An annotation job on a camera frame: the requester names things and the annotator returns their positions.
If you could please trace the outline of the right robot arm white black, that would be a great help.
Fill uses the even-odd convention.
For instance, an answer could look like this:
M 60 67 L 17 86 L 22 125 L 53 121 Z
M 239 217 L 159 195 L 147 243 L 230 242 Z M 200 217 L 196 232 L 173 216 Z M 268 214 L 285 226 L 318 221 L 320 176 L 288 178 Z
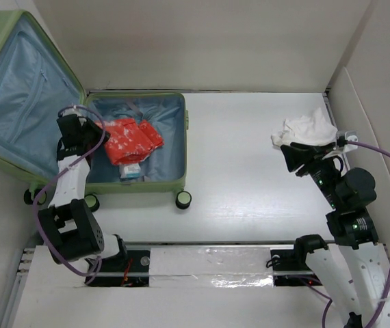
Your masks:
M 376 181 L 360 167 L 341 172 L 333 159 L 359 146 L 356 138 L 342 137 L 325 146 L 292 142 L 280 147 L 289 172 L 310 176 L 332 208 L 327 226 L 349 272 L 337 266 L 318 234 L 297 238 L 292 260 L 316 274 L 344 327 L 390 327 L 390 267 L 387 272 L 382 267 L 378 233 L 367 211 L 377 198 Z

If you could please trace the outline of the green suitcase with blue lining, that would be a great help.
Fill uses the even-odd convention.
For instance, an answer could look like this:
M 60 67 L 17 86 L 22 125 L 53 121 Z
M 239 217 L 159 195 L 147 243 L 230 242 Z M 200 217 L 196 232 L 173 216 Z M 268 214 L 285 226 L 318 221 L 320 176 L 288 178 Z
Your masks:
M 87 193 L 173 192 L 187 203 L 189 115 L 175 92 L 87 93 L 34 16 L 0 10 L 0 169 L 28 183 L 31 204 L 58 172 L 55 151 L 61 134 L 58 113 L 83 105 L 93 120 L 132 118 L 148 122 L 164 144 L 140 163 L 138 178 L 125 178 L 99 148 L 92 156 Z

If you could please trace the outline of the white blue plastic packet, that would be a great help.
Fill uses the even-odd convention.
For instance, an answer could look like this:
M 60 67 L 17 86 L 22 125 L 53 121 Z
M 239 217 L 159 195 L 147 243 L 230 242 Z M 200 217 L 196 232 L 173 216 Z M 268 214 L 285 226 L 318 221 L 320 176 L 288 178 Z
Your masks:
M 138 163 L 121 164 L 119 173 L 121 179 L 136 179 L 140 177 L 141 167 Z

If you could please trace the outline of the red white patterned cloth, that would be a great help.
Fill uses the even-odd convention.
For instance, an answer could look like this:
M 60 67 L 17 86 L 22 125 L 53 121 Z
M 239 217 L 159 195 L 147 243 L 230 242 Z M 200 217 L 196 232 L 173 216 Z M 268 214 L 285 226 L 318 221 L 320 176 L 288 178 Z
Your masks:
M 137 123 L 133 118 L 121 118 L 104 124 L 110 134 L 104 148 L 112 165 L 140 163 L 164 145 L 164 138 L 146 120 Z

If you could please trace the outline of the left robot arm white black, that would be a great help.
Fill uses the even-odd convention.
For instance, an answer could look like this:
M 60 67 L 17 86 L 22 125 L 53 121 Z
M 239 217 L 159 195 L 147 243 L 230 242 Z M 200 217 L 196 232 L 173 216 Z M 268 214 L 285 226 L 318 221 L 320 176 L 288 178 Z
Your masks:
M 74 109 L 60 113 L 57 125 L 61 137 L 57 144 L 58 177 L 53 199 L 38 211 L 38 222 L 57 264 L 85 260 L 98 272 L 121 272 L 129 264 L 123 239 L 102 231 L 93 212 L 99 203 L 87 203 L 86 180 L 92 159 L 89 151 L 105 144 L 109 133 Z

